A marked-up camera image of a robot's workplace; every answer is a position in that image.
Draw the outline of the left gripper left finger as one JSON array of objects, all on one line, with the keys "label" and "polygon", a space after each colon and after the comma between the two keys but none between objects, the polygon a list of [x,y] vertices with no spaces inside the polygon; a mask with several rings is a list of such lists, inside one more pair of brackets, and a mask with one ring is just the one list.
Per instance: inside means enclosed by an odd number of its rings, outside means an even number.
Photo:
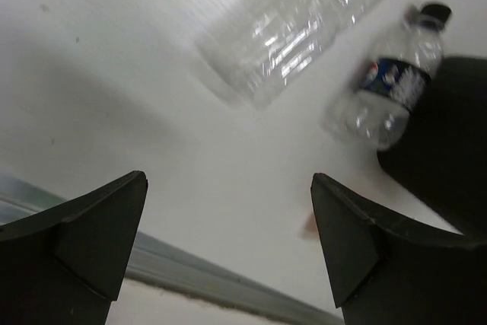
[{"label": "left gripper left finger", "polygon": [[133,171],[1,227],[3,324],[104,324],[119,297],[148,181]]}]

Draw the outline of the black capped labelled bottle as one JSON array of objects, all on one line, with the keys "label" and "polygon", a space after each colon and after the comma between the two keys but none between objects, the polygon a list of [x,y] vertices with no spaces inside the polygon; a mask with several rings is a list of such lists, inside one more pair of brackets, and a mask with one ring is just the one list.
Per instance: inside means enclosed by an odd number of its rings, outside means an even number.
[{"label": "black capped labelled bottle", "polygon": [[395,145],[444,58],[442,33],[451,15],[441,2],[412,6],[379,33],[350,85],[326,109],[323,128],[378,151]]}]

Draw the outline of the clear unlabelled plastic bottle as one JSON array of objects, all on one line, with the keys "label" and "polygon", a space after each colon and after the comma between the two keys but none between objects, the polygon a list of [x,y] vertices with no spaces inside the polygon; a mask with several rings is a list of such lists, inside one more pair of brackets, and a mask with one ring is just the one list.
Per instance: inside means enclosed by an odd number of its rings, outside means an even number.
[{"label": "clear unlabelled plastic bottle", "polygon": [[211,22],[197,50],[231,102],[267,108],[380,0],[237,0]]}]

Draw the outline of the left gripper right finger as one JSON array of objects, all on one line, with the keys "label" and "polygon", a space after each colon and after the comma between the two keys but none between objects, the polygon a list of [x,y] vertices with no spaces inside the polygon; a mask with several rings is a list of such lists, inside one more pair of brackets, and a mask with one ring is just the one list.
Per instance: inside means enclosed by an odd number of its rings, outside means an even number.
[{"label": "left gripper right finger", "polygon": [[484,324],[486,242],[426,225],[325,174],[311,198],[347,324]]}]

